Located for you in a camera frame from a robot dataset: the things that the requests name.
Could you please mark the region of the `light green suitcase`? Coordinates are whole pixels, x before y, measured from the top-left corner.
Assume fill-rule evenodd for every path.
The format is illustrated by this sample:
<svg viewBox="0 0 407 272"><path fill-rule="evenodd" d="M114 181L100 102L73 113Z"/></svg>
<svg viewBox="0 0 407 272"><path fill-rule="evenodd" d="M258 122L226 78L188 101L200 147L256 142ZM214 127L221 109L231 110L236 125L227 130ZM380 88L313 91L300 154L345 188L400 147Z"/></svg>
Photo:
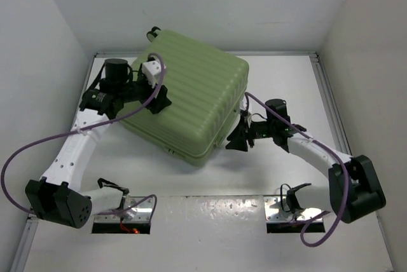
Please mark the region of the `light green suitcase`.
<svg viewBox="0 0 407 272"><path fill-rule="evenodd" d="M249 64L169 29L153 27L147 37L150 44L132 67L140 68L150 53L159 54L167 68L163 85L172 103L155 115L143 109L121 124L191 165L204 165L238 116Z"/></svg>

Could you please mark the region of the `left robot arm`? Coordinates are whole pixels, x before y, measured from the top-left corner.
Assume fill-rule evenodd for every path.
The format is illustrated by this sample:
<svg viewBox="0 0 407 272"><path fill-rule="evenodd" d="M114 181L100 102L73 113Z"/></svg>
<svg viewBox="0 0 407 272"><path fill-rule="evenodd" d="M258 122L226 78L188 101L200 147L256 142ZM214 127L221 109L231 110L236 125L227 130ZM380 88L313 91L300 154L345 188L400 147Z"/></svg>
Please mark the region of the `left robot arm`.
<svg viewBox="0 0 407 272"><path fill-rule="evenodd" d="M83 174L97 143L109 126L123 120L126 103L140 102L158 114L171 104L163 84L166 66L161 56L148 55L138 70L121 58L104 61L85 90L76 119L55 161L39 180L30 180L25 193L38 219L82 228L93 215L122 215L128 211L128 189L100 178L98 189L81 192Z"/></svg>

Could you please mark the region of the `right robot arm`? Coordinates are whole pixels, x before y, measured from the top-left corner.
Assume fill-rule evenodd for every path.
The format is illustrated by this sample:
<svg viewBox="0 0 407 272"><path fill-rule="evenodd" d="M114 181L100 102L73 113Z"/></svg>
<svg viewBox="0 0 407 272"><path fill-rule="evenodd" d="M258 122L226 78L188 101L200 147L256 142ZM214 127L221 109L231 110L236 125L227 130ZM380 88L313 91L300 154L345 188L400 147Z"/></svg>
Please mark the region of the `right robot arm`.
<svg viewBox="0 0 407 272"><path fill-rule="evenodd" d="M290 187L280 207L295 214L307 207L335 213L344 223L354 222L386 206L386 198L373 162L365 155L351 156L319 142L307 129L293 124L286 101L265 102L266 116L252 120L249 103L240 104L240 119L227 137L227 149L247 152L258 139L272 139L276 146L312 165L328 180L327 187L310 183Z"/></svg>

